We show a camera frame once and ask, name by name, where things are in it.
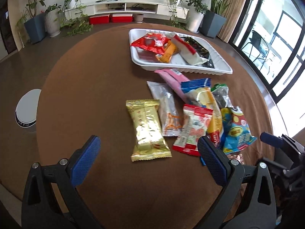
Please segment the red storage box left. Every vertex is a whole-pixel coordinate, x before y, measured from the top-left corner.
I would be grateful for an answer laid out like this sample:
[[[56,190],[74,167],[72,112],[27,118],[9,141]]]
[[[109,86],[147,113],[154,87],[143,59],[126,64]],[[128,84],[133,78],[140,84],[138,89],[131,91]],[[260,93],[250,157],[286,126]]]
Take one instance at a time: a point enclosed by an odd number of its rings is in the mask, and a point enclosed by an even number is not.
[[[91,25],[106,24],[109,22],[110,22],[110,14],[93,15],[89,17],[89,24]]]

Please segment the trailing plant on cabinet right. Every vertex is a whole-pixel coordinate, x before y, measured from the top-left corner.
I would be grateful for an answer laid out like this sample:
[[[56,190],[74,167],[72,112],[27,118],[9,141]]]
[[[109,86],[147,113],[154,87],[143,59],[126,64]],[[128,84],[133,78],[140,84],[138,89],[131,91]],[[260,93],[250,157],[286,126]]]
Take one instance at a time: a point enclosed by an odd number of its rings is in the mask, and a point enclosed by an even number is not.
[[[181,28],[185,30],[183,23],[178,21],[177,6],[180,4],[181,0],[167,0],[168,8],[171,13],[170,23],[172,27]]]

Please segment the white and red snack bag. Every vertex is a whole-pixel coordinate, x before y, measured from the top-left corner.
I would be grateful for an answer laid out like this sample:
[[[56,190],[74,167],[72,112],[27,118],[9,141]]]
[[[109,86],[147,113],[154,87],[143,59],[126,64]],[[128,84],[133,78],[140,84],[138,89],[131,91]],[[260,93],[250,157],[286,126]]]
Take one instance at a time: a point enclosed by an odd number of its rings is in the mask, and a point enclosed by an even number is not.
[[[175,32],[167,33],[166,36],[179,48],[179,54],[189,65],[199,66],[204,63],[204,60],[199,57],[195,49],[184,42],[182,37],[179,37]]]

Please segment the beige curtain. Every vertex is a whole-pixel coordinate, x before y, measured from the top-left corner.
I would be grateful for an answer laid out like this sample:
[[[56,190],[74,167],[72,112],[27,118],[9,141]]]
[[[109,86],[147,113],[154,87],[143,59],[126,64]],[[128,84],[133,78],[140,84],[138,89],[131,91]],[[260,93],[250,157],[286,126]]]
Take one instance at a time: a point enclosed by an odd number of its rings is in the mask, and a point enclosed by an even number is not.
[[[227,0],[229,6],[222,14],[226,21],[218,33],[218,38],[228,43],[237,25],[246,0]]]

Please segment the plant in white ribbed pot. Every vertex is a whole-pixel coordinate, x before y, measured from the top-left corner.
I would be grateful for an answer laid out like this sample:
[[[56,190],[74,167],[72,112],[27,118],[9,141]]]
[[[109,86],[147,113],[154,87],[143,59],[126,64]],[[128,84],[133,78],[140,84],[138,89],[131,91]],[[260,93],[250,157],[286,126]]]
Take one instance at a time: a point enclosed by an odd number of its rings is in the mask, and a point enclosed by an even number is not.
[[[53,4],[45,10],[45,27],[50,38],[60,34],[59,11],[61,5]]]

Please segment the black balcony chair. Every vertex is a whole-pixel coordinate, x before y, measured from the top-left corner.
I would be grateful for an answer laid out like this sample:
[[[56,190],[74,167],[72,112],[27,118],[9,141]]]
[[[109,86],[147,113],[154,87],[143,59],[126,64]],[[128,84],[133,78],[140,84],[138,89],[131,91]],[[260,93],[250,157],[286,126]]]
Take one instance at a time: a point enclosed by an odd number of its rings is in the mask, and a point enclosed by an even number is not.
[[[268,70],[270,70],[271,62],[280,63],[282,60],[280,54],[255,30],[251,31],[251,36],[249,37],[248,42],[241,47],[241,51],[243,51],[248,45],[251,46],[250,52],[244,53],[248,56],[248,58],[250,58],[252,56],[253,49],[258,51],[258,56],[252,60],[252,62],[255,63],[256,61],[259,61],[261,63],[260,70],[266,63],[269,64]]]

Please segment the gold foil snack packet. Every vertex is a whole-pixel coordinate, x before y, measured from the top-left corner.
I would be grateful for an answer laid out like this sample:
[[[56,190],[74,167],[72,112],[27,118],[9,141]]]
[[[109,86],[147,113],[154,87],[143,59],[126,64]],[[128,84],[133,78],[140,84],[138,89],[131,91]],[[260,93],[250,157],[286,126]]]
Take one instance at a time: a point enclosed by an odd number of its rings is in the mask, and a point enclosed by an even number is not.
[[[156,99],[127,100],[126,108],[133,121],[136,144],[132,162],[172,156],[164,137],[158,115],[160,101]]]

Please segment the small beige pot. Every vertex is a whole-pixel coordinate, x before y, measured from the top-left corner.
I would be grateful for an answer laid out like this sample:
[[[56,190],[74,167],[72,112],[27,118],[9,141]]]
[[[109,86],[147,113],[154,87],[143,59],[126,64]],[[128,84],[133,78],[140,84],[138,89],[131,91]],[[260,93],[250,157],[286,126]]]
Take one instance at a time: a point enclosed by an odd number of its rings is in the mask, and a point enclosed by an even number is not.
[[[133,19],[135,23],[143,23],[144,15],[143,14],[133,14]]]

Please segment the pink snack packet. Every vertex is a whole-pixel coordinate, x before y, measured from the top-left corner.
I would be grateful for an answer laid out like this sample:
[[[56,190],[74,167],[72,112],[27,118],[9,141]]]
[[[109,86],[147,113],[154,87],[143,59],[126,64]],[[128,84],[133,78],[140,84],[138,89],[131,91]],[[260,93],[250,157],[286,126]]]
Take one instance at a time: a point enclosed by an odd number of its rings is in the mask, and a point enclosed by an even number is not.
[[[160,77],[167,83],[168,86],[184,101],[188,103],[188,99],[181,90],[181,83],[190,81],[186,76],[176,69],[159,69],[154,73],[159,74]]]

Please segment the green clear nut packet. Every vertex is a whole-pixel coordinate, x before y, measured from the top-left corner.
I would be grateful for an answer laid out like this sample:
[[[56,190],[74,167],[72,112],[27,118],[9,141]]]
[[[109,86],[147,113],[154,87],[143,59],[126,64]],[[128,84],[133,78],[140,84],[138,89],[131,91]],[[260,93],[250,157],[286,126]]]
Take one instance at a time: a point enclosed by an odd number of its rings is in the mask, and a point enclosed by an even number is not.
[[[229,87],[226,84],[215,84],[211,88],[211,92],[220,109],[233,107],[233,104],[229,97]]]

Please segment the light blue cartoon snack bag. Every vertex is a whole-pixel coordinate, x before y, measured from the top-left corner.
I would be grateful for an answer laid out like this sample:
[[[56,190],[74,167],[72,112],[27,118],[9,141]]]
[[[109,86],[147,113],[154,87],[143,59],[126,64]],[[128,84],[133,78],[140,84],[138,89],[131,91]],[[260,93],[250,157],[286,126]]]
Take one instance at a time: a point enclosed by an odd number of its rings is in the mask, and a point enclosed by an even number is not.
[[[240,107],[221,109],[224,136],[221,140],[225,154],[239,152],[256,141]]]

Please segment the red white fruit packet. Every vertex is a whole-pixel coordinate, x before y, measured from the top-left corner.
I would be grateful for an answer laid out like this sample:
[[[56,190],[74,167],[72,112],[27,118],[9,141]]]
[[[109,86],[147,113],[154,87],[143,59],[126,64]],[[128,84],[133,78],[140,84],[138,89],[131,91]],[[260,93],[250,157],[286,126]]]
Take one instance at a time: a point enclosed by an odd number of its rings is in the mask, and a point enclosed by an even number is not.
[[[182,131],[173,143],[172,149],[183,154],[199,157],[197,143],[199,138],[207,133],[213,117],[213,109],[185,104],[183,112],[184,124]]]

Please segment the blue yellow cake bag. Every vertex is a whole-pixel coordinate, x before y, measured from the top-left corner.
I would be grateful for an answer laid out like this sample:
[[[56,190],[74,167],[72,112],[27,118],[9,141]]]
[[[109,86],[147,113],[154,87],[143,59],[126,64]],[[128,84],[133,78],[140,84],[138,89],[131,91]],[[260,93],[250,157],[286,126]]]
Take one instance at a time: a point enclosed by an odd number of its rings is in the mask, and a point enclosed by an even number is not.
[[[213,111],[206,134],[214,146],[219,147],[223,134],[222,114],[211,92],[211,78],[185,81],[181,83],[180,87],[191,104]]]

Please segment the clear orange bear packet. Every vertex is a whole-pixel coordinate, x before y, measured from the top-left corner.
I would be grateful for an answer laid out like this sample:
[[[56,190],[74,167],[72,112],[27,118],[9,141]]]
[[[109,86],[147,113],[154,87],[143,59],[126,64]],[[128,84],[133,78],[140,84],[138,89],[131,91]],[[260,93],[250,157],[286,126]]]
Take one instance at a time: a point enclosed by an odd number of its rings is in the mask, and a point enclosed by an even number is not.
[[[147,81],[147,86],[152,97],[160,101],[158,113],[163,136],[179,136],[182,130],[181,117],[179,116],[173,90],[165,83]]]

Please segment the red storage box right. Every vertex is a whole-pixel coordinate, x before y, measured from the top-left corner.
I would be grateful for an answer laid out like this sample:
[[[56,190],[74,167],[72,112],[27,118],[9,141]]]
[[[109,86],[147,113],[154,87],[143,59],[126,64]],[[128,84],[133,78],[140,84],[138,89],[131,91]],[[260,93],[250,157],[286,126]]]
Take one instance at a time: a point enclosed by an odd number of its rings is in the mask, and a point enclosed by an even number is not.
[[[133,14],[112,14],[113,23],[130,23],[133,22]]]

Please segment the trailing ivy plant left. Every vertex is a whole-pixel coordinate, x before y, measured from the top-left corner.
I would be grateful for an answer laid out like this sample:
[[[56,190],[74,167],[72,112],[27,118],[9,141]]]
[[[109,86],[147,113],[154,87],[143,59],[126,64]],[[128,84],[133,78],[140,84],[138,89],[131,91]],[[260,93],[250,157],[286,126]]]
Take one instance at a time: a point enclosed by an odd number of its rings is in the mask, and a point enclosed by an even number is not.
[[[60,14],[60,27],[67,30],[66,36],[81,35],[90,32],[89,16],[81,0],[64,0]]]

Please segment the orange snack packet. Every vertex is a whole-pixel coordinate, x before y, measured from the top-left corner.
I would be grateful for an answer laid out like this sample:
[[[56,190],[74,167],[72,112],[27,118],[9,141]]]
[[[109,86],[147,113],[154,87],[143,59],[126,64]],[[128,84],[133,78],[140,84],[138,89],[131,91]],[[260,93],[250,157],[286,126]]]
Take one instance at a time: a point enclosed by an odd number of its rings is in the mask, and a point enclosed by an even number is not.
[[[164,54],[157,54],[156,59],[161,63],[169,63],[171,61],[171,58],[174,54],[179,52],[179,48],[173,44],[171,40],[168,41],[168,43],[165,46],[165,52]]]

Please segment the plant in white pot right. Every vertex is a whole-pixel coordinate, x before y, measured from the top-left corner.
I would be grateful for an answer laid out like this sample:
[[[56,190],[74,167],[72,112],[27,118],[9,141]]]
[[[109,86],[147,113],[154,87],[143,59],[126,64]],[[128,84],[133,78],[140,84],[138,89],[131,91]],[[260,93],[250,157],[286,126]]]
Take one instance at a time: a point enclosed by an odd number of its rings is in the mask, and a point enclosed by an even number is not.
[[[186,29],[192,33],[198,33],[203,17],[207,11],[207,5],[202,0],[186,0],[189,6]]]

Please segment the red brown chocolate packet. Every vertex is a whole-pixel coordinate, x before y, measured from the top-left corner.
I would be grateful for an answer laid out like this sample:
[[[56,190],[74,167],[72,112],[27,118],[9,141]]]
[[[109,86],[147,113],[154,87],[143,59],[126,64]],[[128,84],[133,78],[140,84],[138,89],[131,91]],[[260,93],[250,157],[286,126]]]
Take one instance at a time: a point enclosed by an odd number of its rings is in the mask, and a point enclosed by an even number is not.
[[[238,160],[242,165],[245,164],[243,155],[241,152],[235,152],[235,153],[231,153],[231,154],[227,154],[227,157],[232,160],[232,159],[236,159]]]

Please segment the tall plant blue-grey pot left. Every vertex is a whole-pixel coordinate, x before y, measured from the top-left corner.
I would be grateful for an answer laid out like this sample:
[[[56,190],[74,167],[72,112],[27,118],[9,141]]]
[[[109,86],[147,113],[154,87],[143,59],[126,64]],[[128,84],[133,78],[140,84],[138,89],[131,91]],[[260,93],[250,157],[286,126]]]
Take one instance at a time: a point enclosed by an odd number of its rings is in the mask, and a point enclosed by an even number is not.
[[[45,6],[44,0],[27,0],[25,15],[28,19],[24,22],[26,32],[32,44],[41,42],[46,36],[44,13],[38,13],[38,5]]]

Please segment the large plant blue-grey pot right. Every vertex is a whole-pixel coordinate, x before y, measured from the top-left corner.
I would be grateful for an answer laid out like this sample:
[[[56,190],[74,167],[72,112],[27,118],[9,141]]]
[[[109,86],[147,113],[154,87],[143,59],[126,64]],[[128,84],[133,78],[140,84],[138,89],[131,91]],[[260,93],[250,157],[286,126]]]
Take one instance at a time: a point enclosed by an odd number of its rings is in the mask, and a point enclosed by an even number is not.
[[[229,0],[210,0],[210,9],[203,17],[201,33],[209,38],[214,38],[221,27],[225,24],[226,18],[222,16],[229,6]]]

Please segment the red storage box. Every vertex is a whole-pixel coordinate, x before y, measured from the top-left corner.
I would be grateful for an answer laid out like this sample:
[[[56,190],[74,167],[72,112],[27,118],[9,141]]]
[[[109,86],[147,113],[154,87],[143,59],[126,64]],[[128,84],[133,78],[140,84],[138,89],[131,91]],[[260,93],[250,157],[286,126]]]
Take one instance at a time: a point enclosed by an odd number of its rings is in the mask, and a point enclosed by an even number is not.
[[[89,24],[91,25],[106,24],[109,22],[110,22],[110,14],[93,15],[89,17]]]
[[[112,14],[113,23],[130,23],[133,22],[133,14]]]

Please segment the black snack packet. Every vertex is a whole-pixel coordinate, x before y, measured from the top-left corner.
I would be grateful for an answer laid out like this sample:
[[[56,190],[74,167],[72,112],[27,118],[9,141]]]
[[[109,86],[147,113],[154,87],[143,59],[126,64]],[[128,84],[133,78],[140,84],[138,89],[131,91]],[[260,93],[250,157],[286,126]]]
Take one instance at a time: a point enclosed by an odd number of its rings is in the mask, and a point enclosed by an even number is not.
[[[214,68],[213,60],[209,54],[209,51],[203,47],[198,41],[194,40],[191,37],[182,37],[183,41],[192,46],[200,58],[204,60],[204,63],[200,64],[206,68]]]

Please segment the white tv cabinet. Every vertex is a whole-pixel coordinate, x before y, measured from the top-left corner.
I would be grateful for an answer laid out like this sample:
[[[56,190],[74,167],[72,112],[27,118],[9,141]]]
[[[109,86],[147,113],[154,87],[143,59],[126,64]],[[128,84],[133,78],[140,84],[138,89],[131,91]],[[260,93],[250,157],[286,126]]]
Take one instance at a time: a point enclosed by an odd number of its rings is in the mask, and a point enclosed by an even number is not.
[[[83,4],[86,6],[85,14],[89,17],[103,14],[143,14],[147,18],[169,19],[171,13],[167,2],[119,0],[101,1]],[[178,19],[187,18],[188,9],[181,4],[177,6]]]

